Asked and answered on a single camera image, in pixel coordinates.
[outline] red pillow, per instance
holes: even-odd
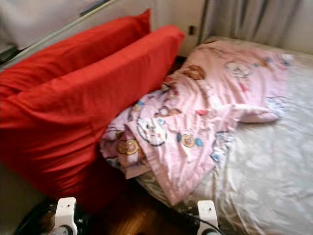
[[[123,17],[39,51],[0,74],[0,98],[99,61],[150,33],[150,10]]]
[[[176,27],[161,28],[103,60],[3,99],[0,159],[47,195],[75,196],[86,210],[97,210],[119,183],[108,166],[95,163],[97,142],[119,112],[160,86],[182,39]]]

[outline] red pillowcase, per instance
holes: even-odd
[[[99,209],[121,181],[96,162],[97,142],[119,112],[160,86],[182,39],[176,27],[161,28],[105,59],[3,99],[1,160],[49,196],[75,196],[86,210]]]
[[[0,74],[0,98],[99,61],[150,33],[150,10],[123,17],[39,51]]]

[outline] white bedsheet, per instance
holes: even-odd
[[[175,209],[213,200],[226,234],[313,234],[313,55],[287,53],[295,61],[282,120],[241,124],[230,156]],[[169,205],[152,173],[137,180]]]

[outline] wooden floor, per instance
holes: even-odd
[[[151,197],[135,181],[94,215],[89,235],[188,235],[194,233],[176,212]]]

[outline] pink blanket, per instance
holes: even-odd
[[[283,115],[290,58],[273,51],[202,44],[159,91],[124,110],[101,152],[132,178],[152,170],[174,205],[230,150],[237,123]]]

